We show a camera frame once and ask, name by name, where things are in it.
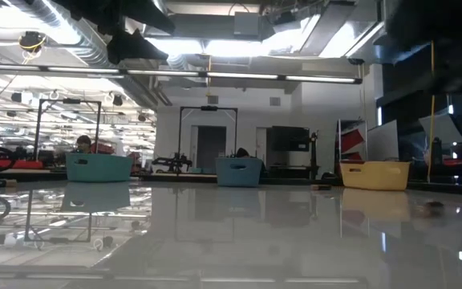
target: white wall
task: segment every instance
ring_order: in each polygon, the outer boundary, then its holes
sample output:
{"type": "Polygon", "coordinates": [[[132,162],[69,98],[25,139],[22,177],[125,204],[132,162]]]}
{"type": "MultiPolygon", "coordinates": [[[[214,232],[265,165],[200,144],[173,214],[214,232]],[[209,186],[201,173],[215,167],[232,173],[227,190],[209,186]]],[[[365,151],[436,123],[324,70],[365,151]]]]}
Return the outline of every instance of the white wall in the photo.
{"type": "MultiPolygon", "coordinates": [[[[156,124],[157,156],[168,157],[177,152],[179,111],[177,106],[208,105],[206,88],[192,88],[185,91],[180,88],[164,90],[168,98],[176,105],[158,109],[156,124]]],[[[237,148],[246,149],[251,155],[256,151],[256,128],[268,128],[273,125],[287,125],[290,122],[291,95],[285,95],[281,89],[247,89],[243,92],[235,88],[212,88],[212,95],[219,96],[219,107],[238,108],[237,148]],[[281,97],[280,107],[270,107],[270,97],[281,97]]],[[[184,116],[190,110],[184,110],[184,116]]],[[[193,110],[182,122],[181,152],[189,154],[190,135],[193,125],[213,125],[226,127],[226,153],[234,151],[234,112],[201,112],[193,110]]]]}
{"type": "MultiPolygon", "coordinates": [[[[366,75],[366,109],[363,107],[362,85],[333,83],[302,83],[292,95],[285,95],[279,89],[212,88],[211,94],[219,96],[220,107],[239,109],[237,147],[254,155],[256,151],[256,128],[274,125],[302,126],[311,132],[318,130],[317,163],[319,172],[334,171],[334,141],[339,119],[367,119],[368,127],[376,124],[375,98],[382,91],[382,71],[372,65],[366,75]],[[281,97],[281,107],[270,107],[270,97],[281,97]]],[[[181,88],[164,90],[177,106],[207,105],[206,88],[181,88]]],[[[177,151],[179,108],[159,108],[155,154],[167,157],[177,151]]],[[[194,111],[183,121],[181,152],[189,153],[192,125],[217,125],[227,128],[226,152],[234,149],[234,122],[223,112],[194,111]]],[[[291,165],[309,165],[309,153],[290,153],[291,165]]]]}

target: person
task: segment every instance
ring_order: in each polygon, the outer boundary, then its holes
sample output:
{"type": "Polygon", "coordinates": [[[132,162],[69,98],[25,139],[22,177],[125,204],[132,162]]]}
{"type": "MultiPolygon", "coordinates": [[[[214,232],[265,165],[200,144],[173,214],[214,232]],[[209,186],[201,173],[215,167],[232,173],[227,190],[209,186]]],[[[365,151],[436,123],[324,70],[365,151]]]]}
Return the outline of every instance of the person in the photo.
{"type": "Polygon", "coordinates": [[[90,137],[88,137],[87,135],[80,136],[76,141],[77,148],[75,151],[77,153],[92,153],[91,145],[92,142],[90,140],[90,137]]]}
{"type": "MultiPolygon", "coordinates": [[[[251,157],[249,155],[249,152],[247,152],[247,150],[245,150],[244,148],[239,148],[237,150],[237,153],[235,154],[235,157],[237,158],[244,158],[244,157],[251,157]]],[[[267,176],[267,171],[266,171],[266,167],[265,167],[265,163],[263,161],[261,161],[261,176],[262,177],[266,177],[267,176]]]]}
{"type": "Polygon", "coordinates": [[[250,157],[250,155],[244,148],[239,148],[236,157],[250,157]]]}

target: doorway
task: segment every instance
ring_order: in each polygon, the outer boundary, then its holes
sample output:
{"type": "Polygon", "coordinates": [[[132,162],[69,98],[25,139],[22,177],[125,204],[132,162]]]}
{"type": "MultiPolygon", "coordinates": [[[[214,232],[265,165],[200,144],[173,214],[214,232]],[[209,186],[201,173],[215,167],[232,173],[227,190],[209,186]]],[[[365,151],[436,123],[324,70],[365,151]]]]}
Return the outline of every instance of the doorway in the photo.
{"type": "Polygon", "coordinates": [[[197,167],[215,173],[215,158],[225,156],[226,127],[197,127],[197,167]]]}

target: reflective floor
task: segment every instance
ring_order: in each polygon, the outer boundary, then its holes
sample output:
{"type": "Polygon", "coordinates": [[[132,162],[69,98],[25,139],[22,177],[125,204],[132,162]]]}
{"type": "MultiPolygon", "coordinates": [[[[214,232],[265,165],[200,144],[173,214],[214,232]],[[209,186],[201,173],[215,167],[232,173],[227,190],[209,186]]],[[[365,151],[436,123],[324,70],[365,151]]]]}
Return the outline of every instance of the reflective floor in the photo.
{"type": "Polygon", "coordinates": [[[457,195],[37,182],[0,196],[0,288],[462,288],[457,195]]]}

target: plastic basket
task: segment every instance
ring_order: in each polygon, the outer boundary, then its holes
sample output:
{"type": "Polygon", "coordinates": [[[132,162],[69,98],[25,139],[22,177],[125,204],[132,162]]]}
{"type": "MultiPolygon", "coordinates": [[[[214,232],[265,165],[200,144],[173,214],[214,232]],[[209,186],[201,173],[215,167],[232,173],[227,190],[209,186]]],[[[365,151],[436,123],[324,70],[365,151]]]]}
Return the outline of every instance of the plastic basket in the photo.
{"type": "Polygon", "coordinates": [[[341,163],[343,184],[349,188],[405,190],[409,163],[398,161],[367,161],[341,163]]]}
{"type": "Polygon", "coordinates": [[[257,187],[260,183],[261,160],[257,158],[218,157],[217,183],[229,187],[257,187]]]}
{"type": "Polygon", "coordinates": [[[133,159],[104,154],[68,153],[67,179],[83,182],[127,181],[133,159]]]}

